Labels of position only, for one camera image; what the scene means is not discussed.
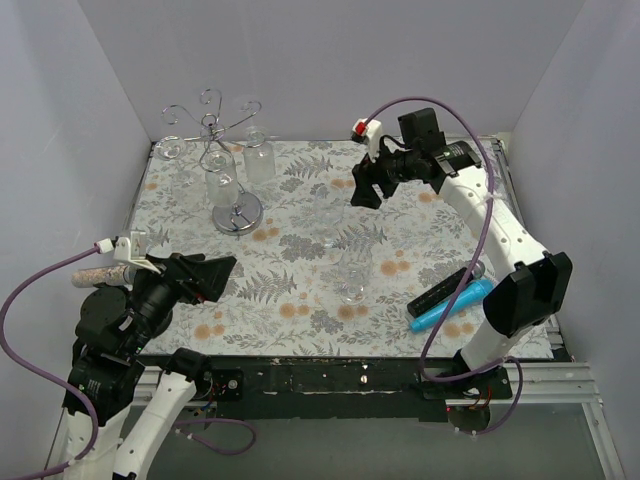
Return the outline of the patterned tumbler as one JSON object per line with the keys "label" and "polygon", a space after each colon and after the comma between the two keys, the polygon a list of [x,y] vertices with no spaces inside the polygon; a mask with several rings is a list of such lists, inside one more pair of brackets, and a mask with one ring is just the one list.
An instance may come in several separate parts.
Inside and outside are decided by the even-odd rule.
{"label": "patterned tumbler", "polygon": [[225,150],[211,151],[203,165],[209,201],[216,207],[231,207],[239,195],[234,157]]}
{"label": "patterned tumbler", "polygon": [[266,131],[251,126],[245,130],[245,135],[243,157],[249,182],[259,184],[269,181],[275,176],[276,167],[273,147]]}

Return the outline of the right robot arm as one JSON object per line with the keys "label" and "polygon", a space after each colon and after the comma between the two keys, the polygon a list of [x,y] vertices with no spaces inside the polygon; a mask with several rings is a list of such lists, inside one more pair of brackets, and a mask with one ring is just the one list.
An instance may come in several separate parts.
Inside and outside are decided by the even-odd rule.
{"label": "right robot arm", "polygon": [[398,119],[402,145],[390,150],[383,128],[360,119],[351,138],[368,149],[353,167],[352,205],[377,209],[401,183],[421,181],[459,215],[478,237],[477,253],[487,256],[497,285],[483,300],[484,320],[455,357],[454,389],[475,397],[489,384],[487,370],[503,363],[533,327],[556,314],[564,301],[573,265],[564,252],[551,253],[532,237],[493,192],[495,175],[481,143],[449,143],[436,112],[425,108]]}

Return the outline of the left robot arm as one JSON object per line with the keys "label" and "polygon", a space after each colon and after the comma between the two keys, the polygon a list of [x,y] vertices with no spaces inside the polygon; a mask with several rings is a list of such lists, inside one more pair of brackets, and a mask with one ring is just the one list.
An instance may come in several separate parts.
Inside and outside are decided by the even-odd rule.
{"label": "left robot arm", "polygon": [[154,398],[126,439],[120,437],[145,367],[139,357],[163,334],[179,304],[216,302],[237,260],[202,254],[150,257],[150,269],[118,266],[76,272],[72,284],[91,294],[80,308],[69,383],[90,401],[63,400],[67,422],[65,479],[143,479],[182,408],[213,386],[205,355],[171,355]]}

